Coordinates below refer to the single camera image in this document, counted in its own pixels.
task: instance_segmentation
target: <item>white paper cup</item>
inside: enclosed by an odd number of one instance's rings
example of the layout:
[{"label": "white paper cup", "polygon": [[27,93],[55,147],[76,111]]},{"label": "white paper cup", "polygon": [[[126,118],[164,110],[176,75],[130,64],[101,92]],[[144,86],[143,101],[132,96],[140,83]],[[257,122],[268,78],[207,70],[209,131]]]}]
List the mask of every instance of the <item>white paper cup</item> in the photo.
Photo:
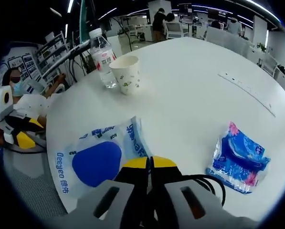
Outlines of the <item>white paper cup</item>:
[{"label": "white paper cup", "polygon": [[121,56],[111,62],[111,68],[123,94],[134,94],[140,89],[139,58]]}]

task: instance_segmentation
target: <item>plastic water bottle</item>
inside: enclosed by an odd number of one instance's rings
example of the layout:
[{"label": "plastic water bottle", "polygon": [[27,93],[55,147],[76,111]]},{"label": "plastic water bottle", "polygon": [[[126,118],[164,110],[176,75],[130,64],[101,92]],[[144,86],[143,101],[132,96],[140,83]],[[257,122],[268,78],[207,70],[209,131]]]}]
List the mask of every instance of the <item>plastic water bottle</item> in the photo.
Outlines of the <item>plastic water bottle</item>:
[{"label": "plastic water bottle", "polygon": [[117,81],[109,68],[109,64],[116,59],[110,43],[102,36],[101,28],[92,30],[89,32],[89,36],[91,39],[91,56],[102,82],[107,88],[116,87]]}]

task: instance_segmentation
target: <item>potted plant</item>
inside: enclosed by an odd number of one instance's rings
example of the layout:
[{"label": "potted plant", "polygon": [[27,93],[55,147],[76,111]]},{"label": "potted plant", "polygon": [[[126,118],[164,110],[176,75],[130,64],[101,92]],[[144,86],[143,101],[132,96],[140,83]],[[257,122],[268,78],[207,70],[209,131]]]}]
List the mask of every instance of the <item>potted plant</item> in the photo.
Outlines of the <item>potted plant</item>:
[{"label": "potted plant", "polygon": [[285,67],[282,65],[278,65],[277,68],[285,75]]},{"label": "potted plant", "polygon": [[262,43],[257,43],[257,49],[261,49],[262,52],[266,51],[266,47],[264,44]]}]

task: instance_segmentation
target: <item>ceiling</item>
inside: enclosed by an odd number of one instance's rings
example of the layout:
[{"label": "ceiling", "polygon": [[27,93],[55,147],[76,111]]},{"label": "ceiling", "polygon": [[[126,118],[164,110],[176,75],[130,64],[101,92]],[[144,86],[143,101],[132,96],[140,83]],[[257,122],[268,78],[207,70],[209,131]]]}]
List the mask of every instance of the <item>ceiling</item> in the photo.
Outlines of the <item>ceiling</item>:
[{"label": "ceiling", "polygon": [[[89,10],[90,0],[85,1],[88,7],[87,16],[91,18],[91,10]],[[254,1],[272,11],[268,1]],[[171,0],[171,5],[173,9],[177,9],[179,3],[187,2],[190,2],[190,0]],[[241,15],[251,21],[253,21],[254,15],[260,14],[260,17],[265,17],[272,22],[268,23],[269,29],[273,29],[275,28],[274,25],[279,24],[275,18],[245,0],[191,0],[191,2],[194,5],[202,5],[227,10]],[[119,0],[111,2],[107,2],[105,0],[94,0],[96,9],[95,16],[96,18],[100,18],[115,7],[117,7],[117,9],[106,16],[106,18],[129,14],[134,11],[146,9],[147,3],[148,0]],[[8,12],[8,16],[10,17],[10,19],[6,22],[6,30],[10,30],[10,32],[7,33],[8,40],[45,43],[44,37],[50,32],[59,32],[60,30],[64,30],[65,24],[67,23],[78,25],[81,0],[74,0],[71,14],[67,14],[68,4],[69,0],[11,1],[6,10]],[[53,13],[50,8],[53,8],[59,12],[62,17],[59,17]],[[252,25],[249,21],[243,20],[243,22]]]}]

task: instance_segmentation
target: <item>white table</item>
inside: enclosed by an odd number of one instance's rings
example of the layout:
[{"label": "white table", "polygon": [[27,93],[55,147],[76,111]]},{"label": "white table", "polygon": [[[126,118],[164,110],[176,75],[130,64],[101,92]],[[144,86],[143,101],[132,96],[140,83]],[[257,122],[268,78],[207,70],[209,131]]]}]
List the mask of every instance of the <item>white table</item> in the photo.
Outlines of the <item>white table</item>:
[{"label": "white table", "polygon": [[[261,220],[285,189],[285,91],[256,64],[194,38],[156,43],[131,52],[141,60],[144,91],[125,96],[103,88],[96,72],[72,86],[47,115],[48,159],[93,129],[141,117],[150,151],[170,158],[183,174],[203,174],[219,134],[230,121],[266,149],[272,159],[265,180],[251,194],[226,187],[224,209]],[[249,94],[218,76],[234,74],[271,104],[275,117]],[[77,200],[57,191],[68,212]]]}]

